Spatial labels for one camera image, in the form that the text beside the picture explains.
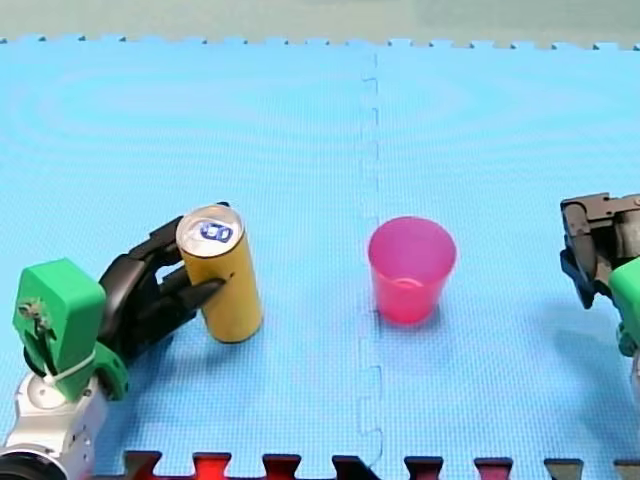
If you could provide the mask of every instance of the plastic cup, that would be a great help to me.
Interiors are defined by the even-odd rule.
[[[378,311],[391,323],[429,319],[456,262],[451,235],[435,222],[399,217],[369,241],[369,262]]]

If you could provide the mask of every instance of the green background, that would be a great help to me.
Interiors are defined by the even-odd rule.
[[[326,37],[376,43],[411,38],[417,44],[446,38],[534,41],[590,46],[640,42],[638,0],[0,0],[0,37],[38,33],[145,34],[170,39],[203,36],[216,41],[266,36],[299,42]]]

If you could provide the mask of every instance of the can lid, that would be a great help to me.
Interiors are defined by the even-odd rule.
[[[176,243],[196,257],[215,257],[233,249],[244,233],[240,216],[224,205],[211,205],[185,215],[178,223]]]

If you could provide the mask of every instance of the green robot part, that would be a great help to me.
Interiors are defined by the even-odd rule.
[[[69,401],[94,374],[113,400],[128,389],[122,360],[97,341],[105,302],[102,286],[66,258],[22,271],[13,326],[32,365]]]
[[[640,257],[611,272],[609,287],[622,318],[618,347],[623,355],[633,357],[640,345]]]

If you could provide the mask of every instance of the yellow can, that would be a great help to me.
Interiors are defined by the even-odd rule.
[[[240,216],[222,204],[200,208],[182,218],[176,244],[192,284],[227,282],[202,308],[213,338],[237,343],[251,337],[262,324],[262,306]]]

